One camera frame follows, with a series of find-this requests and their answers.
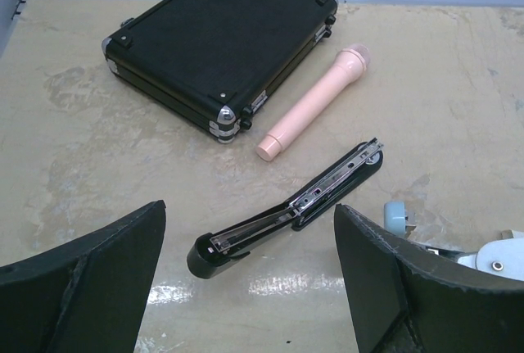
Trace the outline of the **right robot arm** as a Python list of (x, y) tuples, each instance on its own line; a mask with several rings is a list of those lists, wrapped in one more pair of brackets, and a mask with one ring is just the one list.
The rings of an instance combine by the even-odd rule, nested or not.
[(523, 231), (504, 230), (501, 239), (488, 242), (476, 252), (453, 251), (428, 245), (423, 247), (462, 266), (523, 281)]

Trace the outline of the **black hard case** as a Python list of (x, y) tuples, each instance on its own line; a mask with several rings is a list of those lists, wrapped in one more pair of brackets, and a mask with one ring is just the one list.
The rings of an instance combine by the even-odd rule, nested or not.
[(102, 42), (111, 72), (221, 143), (321, 40), (337, 0), (162, 0)]

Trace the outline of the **black stapler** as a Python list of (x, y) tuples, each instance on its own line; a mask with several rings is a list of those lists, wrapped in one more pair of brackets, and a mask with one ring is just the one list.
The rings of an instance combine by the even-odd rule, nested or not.
[(301, 231), (382, 167), (383, 144), (360, 143), (284, 202), (217, 233), (196, 239), (187, 267), (209, 279), (232, 267), (281, 229)]

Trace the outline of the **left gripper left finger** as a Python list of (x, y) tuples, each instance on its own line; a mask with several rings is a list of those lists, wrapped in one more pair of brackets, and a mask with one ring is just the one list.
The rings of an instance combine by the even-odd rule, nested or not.
[(165, 203), (1, 268), (3, 352), (131, 352), (163, 245)]

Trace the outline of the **blue white stapler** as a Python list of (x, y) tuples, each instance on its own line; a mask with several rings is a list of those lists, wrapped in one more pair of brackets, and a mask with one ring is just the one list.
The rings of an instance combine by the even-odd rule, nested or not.
[(383, 224), (386, 231), (407, 238), (417, 227), (415, 214), (408, 211), (403, 201), (389, 201), (384, 207)]

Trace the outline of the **pink cylindrical tube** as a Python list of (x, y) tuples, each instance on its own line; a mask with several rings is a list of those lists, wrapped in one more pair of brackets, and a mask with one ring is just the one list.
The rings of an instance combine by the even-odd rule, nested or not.
[(370, 51), (361, 43), (341, 50), (327, 72), (267, 132), (256, 154), (263, 161), (272, 161), (284, 152), (349, 84), (364, 74), (370, 61)]

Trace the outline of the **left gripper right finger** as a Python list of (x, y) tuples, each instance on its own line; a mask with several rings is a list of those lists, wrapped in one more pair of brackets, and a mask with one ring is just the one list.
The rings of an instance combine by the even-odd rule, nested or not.
[(438, 256), (350, 206), (334, 211), (361, 352), (521, 352), (523, 283)]

